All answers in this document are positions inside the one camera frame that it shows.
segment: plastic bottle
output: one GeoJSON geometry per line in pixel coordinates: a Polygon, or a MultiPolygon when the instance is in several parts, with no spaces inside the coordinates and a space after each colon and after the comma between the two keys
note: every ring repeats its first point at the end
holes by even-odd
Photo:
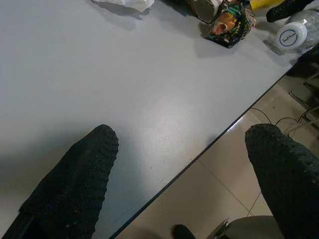
{"type": "Polygon", "coordinates": [[[267,44],[279,55],[303,54],[319,43],[319,9],[312,8],[292,15],[267,44]]]}

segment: tiled floor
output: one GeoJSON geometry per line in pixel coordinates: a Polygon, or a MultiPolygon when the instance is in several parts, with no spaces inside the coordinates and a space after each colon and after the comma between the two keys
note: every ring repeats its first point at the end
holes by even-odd
{"type": "MultiPolygon", "coordinates": [[[[281,84],[254,107],[264,111],[273,123],[282,117],[298,119],[304,111],[281,84]]],[[[206,239],[226,218],[271,215],[244,142],[245,131],[262,122],[267,122],[264,115],[249,110],[116,238],[171,239],[171,227],[184,224],[197,239],[206,239]]],[[[278,126],[285,131],[293,124],[288,119],[278,126]]],[[[319,155],[318,136],[310,126],[297,131],[294,139],[319,155]]]]}

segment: table surface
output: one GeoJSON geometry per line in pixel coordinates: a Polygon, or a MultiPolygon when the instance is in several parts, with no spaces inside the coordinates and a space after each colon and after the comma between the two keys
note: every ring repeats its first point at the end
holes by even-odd
{"type": "Polygon", "coordinates": [[[120,144],[93,235],[108,238],[289,69],[267,32],[226,49],[177,5],[0,2],[1,235],[66,150],[104,123],[120,144]]]}

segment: bottle cap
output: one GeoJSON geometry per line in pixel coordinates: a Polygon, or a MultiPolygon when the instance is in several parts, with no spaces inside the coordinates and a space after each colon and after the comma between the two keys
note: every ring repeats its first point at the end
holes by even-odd
{"type": "Polygon", "coordinates": [[[307,28],[300,22],[284,25],[276,36],[276,44],[283,49],[294,49],[300,46],[307,37],[307,28]]]}

